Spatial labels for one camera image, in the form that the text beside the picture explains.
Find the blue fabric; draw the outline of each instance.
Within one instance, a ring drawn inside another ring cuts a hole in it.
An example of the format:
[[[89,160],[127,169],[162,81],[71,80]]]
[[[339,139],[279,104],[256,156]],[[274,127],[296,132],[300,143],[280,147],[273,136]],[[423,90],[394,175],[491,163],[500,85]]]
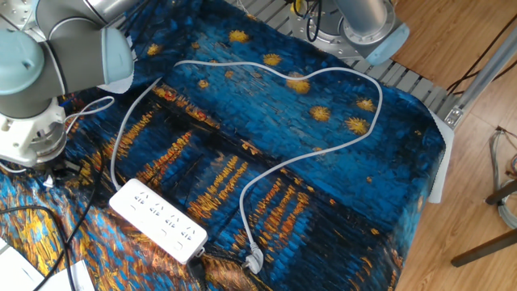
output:
[[[253,186],[246,214],[265,261],[257,276],[245,273],[240,265],[249,245],[238,212],[243,187],[279,162],[357,138],[361,132],[350,121],[371,123],[379,96],[367,80],[341,72],[312,78],[305,93],[251,67],[173,68],[182,59],[264,63],[270,54],[281,59],[273,67],[284,74],[346,66],[226,2],[160,3],[151,13],[151,2],[143,14],[152,15],[150,25],[141,30],[145,20],[139,19],[131,31],[133,39],[141,35],[133,89],[116,96],[115,106],[80,120],[69,136],[65,155],[83,165],[81,174],[48,192],[37,176],[5,175],[4,206],[48,205],[71,227],[99,167],[94,141],[110,154],[131,102],[163,76],[129,119],[117,175],[121,182],[137,177],[207,230],[202,260],[209,289],[395,289],[445,148],[429,111],[414,97],[383,87],[384,102],[370,137],[299,161]],[[230,41],[234,31],[244,32],[247,41]],[[84,91],[67,110],[79,110],[102,95]],[[326,109],[328,120],[314,118],[316,107]],[[73,259],[86,259],[98,289],[204,285],[116,216],[106,206],[112,194],[106,175],[74,245]],[[48,235],[51,226],[44,224],[44,232],[27,238],[18,231],[27,223],[25,216],[10,217],[2,236],[31,262],[50,265],[52,257],[34,257],[23,246],[29,241],[48,253],[57,251],[58,242]]]

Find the white cable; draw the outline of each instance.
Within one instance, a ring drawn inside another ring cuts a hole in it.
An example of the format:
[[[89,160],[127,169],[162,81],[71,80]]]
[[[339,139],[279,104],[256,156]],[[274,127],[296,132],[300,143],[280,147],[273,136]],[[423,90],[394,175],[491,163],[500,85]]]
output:
[[[494,188],[495,191],[498,191],[501,188],[504,188],[507,186],[510,182],[513,182],[513,179],[507,180],[505,183],[500,184],[499,182],[499,165],[498,165],[498,145],[499,145],[499,138],[501,135],[506,134],[502,130],[496,130],[492,136],[490,137],[490,153],[492,156],[492,167],[494,170]],[[506,196],[502,198],[502,203],[498,206],[499,216],[501,219],[504,220],[504,222],[513,230],[517,229],[517,217],[511,212],[511,210],[508,208],[508,205],[506,205],[506,201],[508,200],[508,197]]]
[[[237,6],[241,7],[244,12],[246,12],[246,14],[249,14],[250,12],[248,12],[248,10],[246,10],[246,8],[244,7],[244,4],[242,4],[242,0],[237,0]]]
[[[0,167],[2,167],[4,170],[12,173],[12,174],[19,174],[19,173],[23,173],[25,172],[27,169],[21,169],[21,170],[13,170],[9,167],[7,167],[6,165],[3,164],[3,162],[0,162]]]
[[[34,9],[31,9],[31,13],[29,13],[29,16],[27,17],[27,21],[25,21],[25,24],[22,26],[22,29],[20,29],[21,32],[25,31],[25,27],[31,21],[32,12],[34,12]]]
[[[85,112],[85,110],[88,109],[89,107],[91,107],[92,105],[95,105],[97,103],[103,102],[104,100],[111,100],[111,102],[106,104],[106,105],[104,105],[104,106],[102,106],[102,107],[100,107],[100,108],[97,108],[97,109]],[[87,116],[87,115],[95,114],[97,112],[101,112],[102,110],[108,109],[111,105],[113,105],[114,102],[115,102],[115,98],[113,98],[111,96],[102,97],[101,99],[97,99],[94,102],[86,105],[79,113],[74,113],[74,114],[71,114],[71,115],[67,116],[65,118],[65,120],[63,120],[63,124],[65,124],[66,121],[68,121],[70,118],[74,118],[74,120],[72,120],[72,122],[70,123],[70,125],[66,129],[66,134],[70,133],[70,130],[72,130],[72,128],[74,126],[74,123],[79,118],[79,116]]]
[[[253,240],[253,236],[251,234],[250,226],[248,225],[248,221],[246,219],[246,213],[245,213],[245,210],[244,210],[244,196],[246,195],[246,192],[248,191],[248,189],[253,184],[257,183],[260,179],[266,177],[267,175],[269,175],[270,173],[272,173],[274,171],[279,170],[282,167],[287,166],[290,163],[293,163],[293,162],[296,162],[296,161],[300,161],[301,159],[304,159],[304,158],[310,158],[310,157],[313,157],[313,156],[316,156],[316,155],[326,154],[326,153],[329,153],[329,152],[333,152],[335,150],[340,150],[340,149],[346,148],[348,146],[354,145],[355,143],[357,143],[359,141],[362,141],[363,139],[368,137],[372,133],[373,128],[375,127],[375,124],[377,122],[377,118],[379,117],[380,108],[382,107],[382,99],[383,99],[382,89],[380,88],[379,83],[375,79],[373,79],[373,78],[371,78],[371,77],[369,77],[369,76],[367,76],[365,74],[361,74],[361,73],[359,73],[357,71],[346,69],[346,68],[338,68],[338,67],[326,68],[326,69],[321,69],[321,70],[318,70],[316,72],[313,72],[313,73],[311,73],[311,74],[309,74],[307,76],[304,76],[304,77],[291,77],[291,76],[286,76],[286,75],[284,75],[282,73],[279,73],[279,72],[275,71],[274,69],[272,69],[270,67],[267,67],[265,65],[261,65],[261,64],[257,64],[257,63],[253,63],[253,62],[249,62],[249,61],[239,61],[239,62],[234,62],[234,63],[211,63],[211,62],[206,62],[206,61],[179,61],[178,63],[176,63],[174,65],[174,67],[177,66],[177,65],[182,65],[182,64],[210,65],[210,66],[252,65],[252,66],[256,66],[256,67],[268,70],[268,71],[272,72],[273,74],[275,74],[277,76],[280,76],[282,78],[286,78],[287,80],[294,80],[294,81],[306,80],[308,78],[311,78],[311,77],[313,77],[313,76],[315,76],[317,74],[321,74],[321,73],[324,73],[324,72],[342,71],[342,72],[348,72],[348,73],[356,74],[356,75],[358,75],[360,77],[366,78],[368,81],[372,82],[376,86],[377,90],[379,91],[379,104],[377,105],[377,111],[375,112],[375,115],[373,117],[372,125],[370,126],[370,129],[368,130],[368,132],[366,134],[364,134],[361,137],[357,137],[353,141],[349,141],[347,143],[344,143],[342,145],[338,145],[338,146],[329,148],[327,150],[320,150],[320,151],[317,151],[317,152],[312,152],[312,153],[309,153],[309,154],[304,154],[304,155],[301,155],[299,157],[291,158],[290,160],[282,162],[281,164],[279,164],[279,165],[277,165],[275,167],[272,167],[271,169],[263,172],[261,175],[259,175],[255,179],[252,179],[242,189],[241,197],[240,197],[240,200],[239,200],[239,207],[241,209],[242,223],[244,224],[244,228],[246,229],[246,233],[248,235],[248,239],[250,240],[250,246],[251,246],[251,250],[252,250],[252,254],[253,254],[253,255],[248,255],[248,257],[246,257],[246,266],[250,267],[250,270],[253,273],[257,274],[262,269],[263,254],[260,251],[257,243]]]
[[[131,112],[135,109],[135,107],[138,105],[138,103],[149,93],[156,84],[161,80],[162,78],[156,79],[154,83],[151,84],[145,91],[138,96],[138,98],[135,100],[135,102],[132,103],[131,107],[128,109],[128,112],[126,112],[126,116],[124,116],[124,119],[122,120],[122,124],[120,125],[119,135],[116,137],[115,145],[113,146],[113,154],[111,155],[111,165],[110,165],[110,172],[111,172],[111,181],[113,182],[113,186],[115,186],[116,191],[119,191],[122,187],[119,185],[119,183],[116,181],[116,175],[115,175],[115,160],[116,160],[116,152],[119,150],[120,141],[122,140],[122,135],[124,134],[124,128],[126,127],[126,124],[128,123],[129,116],[131,116]]]

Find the robotic arm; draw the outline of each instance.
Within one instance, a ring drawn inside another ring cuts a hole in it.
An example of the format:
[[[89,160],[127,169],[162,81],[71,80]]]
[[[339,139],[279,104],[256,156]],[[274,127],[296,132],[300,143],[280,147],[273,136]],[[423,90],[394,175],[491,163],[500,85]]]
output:
[[[137,0],[40,0],[32,3],[46,41],[0,30],[0,158],[34,167],[65,148],[58,95],[129,77],[124,35],[105,28]]]
[[[298,15],[292,13],[293,35],[336,57],[364,58],[379,65],[396,53],[410,34],[389,0],[315,1],[322,7],[321,14],[319,5],[307,12],[305,1],[301,1]],[[308,17],[299,16],[305,13]]]

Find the white power strip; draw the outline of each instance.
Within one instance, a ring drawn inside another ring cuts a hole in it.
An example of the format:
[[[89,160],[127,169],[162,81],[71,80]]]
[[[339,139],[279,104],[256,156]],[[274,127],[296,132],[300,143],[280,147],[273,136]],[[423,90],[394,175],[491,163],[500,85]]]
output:
[[[204,251],[206,230],[137,179],[130,179],[110,206],[181,264]]]

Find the chair leg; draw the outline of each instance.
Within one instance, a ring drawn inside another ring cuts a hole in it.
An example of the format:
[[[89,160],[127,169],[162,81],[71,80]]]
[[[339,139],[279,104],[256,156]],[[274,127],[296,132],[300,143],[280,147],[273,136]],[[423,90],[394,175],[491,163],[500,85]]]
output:
[[[499,189],[494,194],[488,196],[485,202],[489,205],[494,205],[501,201],[504,197],[509,196],[513,192],[517,192],[517,180],[509,182],[507,186]]]
[[[475,247],[470,251],[466,251],[465,253],[458,255],[456,258],[452,259],[451,264],[458,268],[473,262],[476,259],[480,259],[486,255],[495,253],[496,251],[500,251],[515,243],[517,243],[517,230],[512,230],[498,238],[494,238],[489,242],[483,243],[479,247]]]

